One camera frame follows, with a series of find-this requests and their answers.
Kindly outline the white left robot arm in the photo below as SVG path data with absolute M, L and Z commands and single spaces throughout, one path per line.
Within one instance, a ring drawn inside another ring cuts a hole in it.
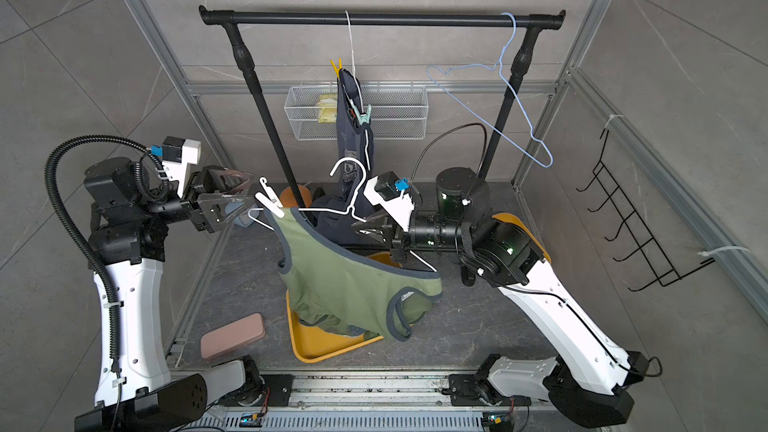
M 71 218 L 58 186 L 64 155 L 99 144 L 99 135 L 65 141 L 49 155 L 45 187 L 54 212 L 83 253 L 99 294 L 102 359 L 93 408 L 76 417 L 78 431 L 174 431 L 225 403 L 264 399 L 266 384 L 255 361 L 241 357 L 203 373 L 173 378 L 162 344 L 160 288 L 165 240 L 173 223 L 190 222 L 215 232 L 250 204 L 247 174 L 201 167 L 202 146 L 169 136 L 159 146 L 108 136 L 107 142 L 137 151 L 89 167 L 90 230 Z

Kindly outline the plain green tank top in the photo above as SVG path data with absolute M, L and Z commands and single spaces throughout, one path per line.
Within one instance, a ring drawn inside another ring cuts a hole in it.
M 395 267 L 351 252 L 322 236 L 296 209 L 267 218 L 283 248 L 278 271 L 290 308 L 309 327 L 406 342 L 413 325 L 442 297 L 435 271 Z

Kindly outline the light blue wire hanger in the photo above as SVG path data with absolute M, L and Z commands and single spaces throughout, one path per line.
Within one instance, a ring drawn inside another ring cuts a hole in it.
M 519 92 L 525 76 L 530 70 L 533 52 L 537 45 L 540 34 L 545 30 L 558 30 L 562 26 L 564 15 L 532 14 L 519 16 L 514 15 L 511 12 L 502 12 L 499 15 L 499 19 L 501 20 L 503 27 L 511 28 L 511 33 L 506 43 L 501 47 L 498 57 L 493 64 L 471 63 L 461 66 L 451 66 L 448 68 L 437 65 L 428 65 L 425 69 L 427 78 L 434 86 L 438 88 L 439 91 L 447 94 L 461 108 L 476 118 L 481 125 L 486 126 L 489 129 L 490 136 L 487 145 L 485 146 L 483 158 L 481 159 L 480 169 L 478 172 L 480 176 L 487 175 L 497 152 L 499 143 L 502 141 L 512 145 L 517 151 L 521 152 L 525 158 L 530 159 L 534 164 L 541 168 L 548 169 L 554 165 L 554 156 L 544 140 L 538 137 L 534 132 L 535 127 L 533 121 L 531 120 L 526 107 L 522 104 L 522 100 L 519 97 Z M 509 74 L 505 76 L 503 73 L 505 56 L 507 50 L 516 39 L 517 32 L 520 29 L 524 30 L 522 42 L 512 59 Z M 465 102 L 461 101 L 453 92 L 451 92 L 441 81 L 437 79 L 437 75 L 448 77 L 453 72 L 463 71 L 466 69 L 482 69 L 489 73 L 494 72 L 497 75 L 499 82 L 503 85 L 504 93 L 502 104 L 493 123 L 482 118 L 479 113 L 475 112 Z M 508 135 L 505 134 L 504 129 L 514 106 L 519 108 L 523 119 L 528 126 L 529 140 L 534 145 L 538 145 L 543 150 L 546 158 L 545 161 L 538 159 L 535 152 L 529 152 L 526 147 L 518 144 L 515 140 L 511 139 Z

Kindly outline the dark grey tank top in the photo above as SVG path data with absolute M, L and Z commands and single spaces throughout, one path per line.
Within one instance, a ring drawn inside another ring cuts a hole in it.
M 340 175 L 337 192 L 319 196 L 313 200 L 316 209 L 308 215 L 315 229 L 331 241 L 345 246 L 372 245 L 369 241 L 355 233 L 352 224 L 360 218 L 374 214 L 376 207 L 371 205 L 363 195 L 364 183 L 372 177 L 372 171 L 367 171 L 364 156 L 365 138 L 363 125 L 355 127 L 349 113 L 349 107 L 354 104 L 360 107 L 360 100 L 353 75 L 343 69 L 337 80 L 338 109 L 336 120 L 336 142 L 339 158 L 342 162 L 336 169 Z M 371 139 L 370 158 L 373 169 L 374 134 L 369 125 Z

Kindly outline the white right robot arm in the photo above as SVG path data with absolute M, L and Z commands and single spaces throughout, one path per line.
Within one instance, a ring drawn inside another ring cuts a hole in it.
M 350 204 L 372 213 L 357 215 L 355 232 L 387 248 L 394 259 L 422 252 L 450 253 L 466 286 L 482 279 L 516 304 L 555 348 L 554 357 L 513 360 L 489 355 L 465 398 L 490 406 L 526 397 L 553 405 L 584 428 L 627 423 L 629 393 L 644 380 L 649 360 L 605 334 L 557 277 L 549 256 L 514 215 L 494 213 L 488 183 L 467 167 L 442 171 L 435 184 L 436 209 L 422 207 L 414 182 L 393 172 L 361 175 Z

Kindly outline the green printed tank top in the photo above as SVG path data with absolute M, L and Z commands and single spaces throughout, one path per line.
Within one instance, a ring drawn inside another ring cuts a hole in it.
M 341 319 L 333 314 L 324 312 L 310 313 L 309 311 L 304 311 L 299 315 L 299 322 L 307 327 L 316 327 L 326 333 L 345 337 L 357 337 L 366 333 L 364 328 L 351 324 L 349 321 Z

